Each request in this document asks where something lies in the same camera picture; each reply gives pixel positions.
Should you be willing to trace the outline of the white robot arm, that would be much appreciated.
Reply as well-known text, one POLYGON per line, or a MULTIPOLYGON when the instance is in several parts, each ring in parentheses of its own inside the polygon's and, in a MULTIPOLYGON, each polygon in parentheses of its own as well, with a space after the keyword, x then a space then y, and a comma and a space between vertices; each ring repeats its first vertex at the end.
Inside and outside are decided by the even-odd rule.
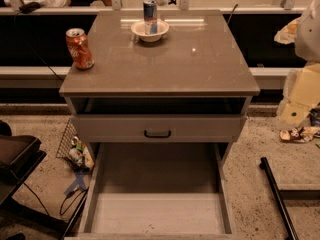
POLYGON ((320 62, 320 0, 313 0, 300 17, 295 53, 306 61, 320 62))

